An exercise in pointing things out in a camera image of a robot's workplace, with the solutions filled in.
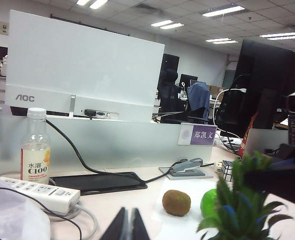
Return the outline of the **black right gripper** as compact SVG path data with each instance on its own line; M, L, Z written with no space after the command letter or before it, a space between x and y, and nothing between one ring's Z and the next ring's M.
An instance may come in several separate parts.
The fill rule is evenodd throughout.
M276 195L295 204L295 146L282 143L272 157L273 170L244 174L244 183L253 190Z

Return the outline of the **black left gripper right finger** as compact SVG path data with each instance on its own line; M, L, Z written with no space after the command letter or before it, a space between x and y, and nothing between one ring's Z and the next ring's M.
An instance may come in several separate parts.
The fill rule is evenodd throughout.
M130 218L130 239L150 240L144 221L138 208L133 208Z

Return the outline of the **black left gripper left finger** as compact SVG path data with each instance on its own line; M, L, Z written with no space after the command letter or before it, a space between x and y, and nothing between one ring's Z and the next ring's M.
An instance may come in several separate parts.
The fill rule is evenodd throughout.
M128 211L122 207L112 220L101 240L126 240L128 234Z

